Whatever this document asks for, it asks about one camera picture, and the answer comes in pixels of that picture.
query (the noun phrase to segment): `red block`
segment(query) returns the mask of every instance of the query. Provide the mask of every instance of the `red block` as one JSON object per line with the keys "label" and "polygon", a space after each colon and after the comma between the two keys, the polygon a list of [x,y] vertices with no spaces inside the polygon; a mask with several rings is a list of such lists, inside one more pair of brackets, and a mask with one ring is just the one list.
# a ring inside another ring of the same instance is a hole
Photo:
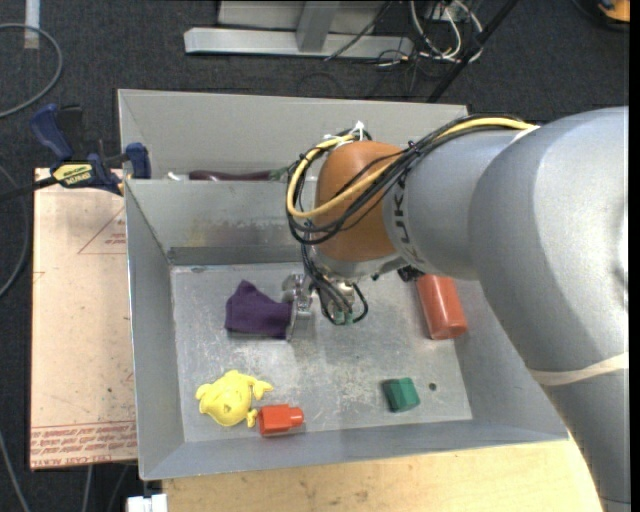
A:
{"label": "red block", "polygon": [[287,404],[265,405],[258,413],[260,434],[280,434],[304,423],[304,414],[299,407]]}

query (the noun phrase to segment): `wooden board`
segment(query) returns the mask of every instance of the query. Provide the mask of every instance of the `wooden board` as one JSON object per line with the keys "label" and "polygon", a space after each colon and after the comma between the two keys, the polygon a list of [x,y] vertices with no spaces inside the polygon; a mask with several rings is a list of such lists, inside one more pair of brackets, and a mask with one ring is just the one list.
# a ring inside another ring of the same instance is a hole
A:
{"label": "wooden board", "polygon": [[166,480],[172,512],[601,512],[573,441]]}
{"label": "wooden board", "polygon": [[32,469],[137,457],[122,197],[34,194],[31,362]]}

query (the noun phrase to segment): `yellow cable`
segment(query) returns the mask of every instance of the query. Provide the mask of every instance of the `yellow cable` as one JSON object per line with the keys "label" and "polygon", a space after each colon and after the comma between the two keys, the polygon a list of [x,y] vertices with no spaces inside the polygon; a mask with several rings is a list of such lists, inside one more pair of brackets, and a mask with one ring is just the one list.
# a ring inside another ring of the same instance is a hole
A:
{"label": "yellow cable", "polygon": [[[530,124],[530,123],[525,123],[525,122],[522,122],[522,121],[515,121],[515,120],[512,120],[512,119],[506,119],[506,118],[501,118],[501,117],[472,119],[470,121],[464,121],[464,122],[462,122],[460,124],[457,124],[457,125],[449,128],[447,131],[443,132],[438,137],[436,137],[435,140],[438,140],[440,137],[444,137],[446,135],[450,135],[450,134],[458,132],[460,130],[464,130],[465,128],[473,128],[473,127],[477,127],[477,126],[501,126],[503,128],[512,128],[512,129],[515,129],[515,130],[528,130],[529,128],[534,128],[535,127],[535,125]],[[326,141],[324,143],[318,144],[316,146],[316,148],[323,148],[324,149],[324,148],[327,148],[327,147],[331,147],[331,146],[337,144],[338,142],[339,142],[339,138],[338,139],[331,139],[331,140]],[[289,188],[287,189],[287,211],[289,212],[289,214],[292,217],[296,217],[296,218],[299,218],[299,219],[302,219],[302,218],[306,219],[306,218],[310,218],[310,217],[315,217],[316,215],[322,215],[323,213],[328,212],[329,210],[335,208],[342,201],[344,201],[344,199],[346,197],[348,197],[349,195],[354,194],[356,192],[359,192],[360,190],[362,190],[363,188],[366,188],[368,185],[370,185],[375,180],[377,180],[387,170],[387,168],[393,163],[393,162],[390,162],[387,165],[385,165],[384,167],[381,167],[380,169],[375,171],[374,173],[369,174],[366,178],[364,178],[364,179],[358,181],[357,183],[351,185],[344,192],[342,192],[341,194],[337,195],[336,197],[334,197],[330,201],[327,201],[323,205],[318,206],[317,208],[314,208],[313,210],[308,211],[308,212],[301,212],[299,210],[296,210],[295,204],[293,202],[293,192],[295,190],[295,187],[296,187],[296,184],[298,182],[298,179],[299,179],[300,175],[302,174],[302,171],[308,165],[308,163],[305,163],[305,162],[307,162],[308,160],[312,160],[313,157],[320,151],[320,149],[316,149],[316,148],[314,148],[311,151],[309,151],[309,153],[307,153],[305,159],[298,165],[298,167],[296,168],[296,170],[295,170],[295,172],[294,172],[294,174],[293,174],[293,176],[291,178],[291,182],[289,184]]]}

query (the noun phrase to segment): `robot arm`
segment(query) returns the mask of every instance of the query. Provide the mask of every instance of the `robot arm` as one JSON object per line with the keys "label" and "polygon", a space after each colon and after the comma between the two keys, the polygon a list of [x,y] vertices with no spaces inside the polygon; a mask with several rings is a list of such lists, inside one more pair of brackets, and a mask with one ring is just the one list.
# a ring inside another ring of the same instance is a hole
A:
{"label": "robot arm", "polygon": [[288,204],[334,320],[348,318],[360,279],[407,265],[479,280],[606,510],[631,501],[628,123],[628,108],[611,108],[541,128],[472,117],[404,150],[343,139],[314,210],[292,213],[296,183]]}

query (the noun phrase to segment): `dark gray carpet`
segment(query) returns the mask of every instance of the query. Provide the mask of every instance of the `dark gray carpet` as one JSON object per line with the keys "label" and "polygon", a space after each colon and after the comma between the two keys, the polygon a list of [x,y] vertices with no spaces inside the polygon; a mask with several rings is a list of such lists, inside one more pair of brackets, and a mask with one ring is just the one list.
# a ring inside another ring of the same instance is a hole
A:
{"label": "dark gray carpet", "polygon": [[[210,25],[215,2],[42,0],[41,26],[59,42],[64,72],[35,105],[0,119],[0,165],[18,184],[31,169],[52,162],[28,129],[40,106],[80,104],[87,126],[102,137],[107,154],[118,151],[118,88],[235,92],[307,97],[369,98],[422,102],[436,82],[420,75],[382,74],[371,64],[348,60],[186,56],[183,33]],[[487,0],[478,12],[486,22],[501,5]],[[389,24],[404,28],[406,2],[389,11]],[[24,22],[24,0],[0,2],[0,24]],[[0,111],[41,89],[55,69],[55,54],[21,51],[21,34],[0,33]],[[427,66],[428,73],[441,72]],[[442,96],[473,112],[506,112],[547,122],[586,110],[629,103],[629,32],[594,23],[571,0],[521,0]],[[0,175],[0,192],[9,183]],[[32,202],[27,199],[31,222]],[[18,201],[0,205],[0,287],[22,244]],[[0,429],[18,479],[34,512],[80,510],[85,469],[30,472],[26,462],[31,333],[30,263],[0,298]],[[60,378],[64,378],[61,369]],[[103,511],[121,466],[97,466],[89,510]],[[129,471],[122,496],[140,492]],[[7,471],[0,464],[0,510],[20,510]]]}

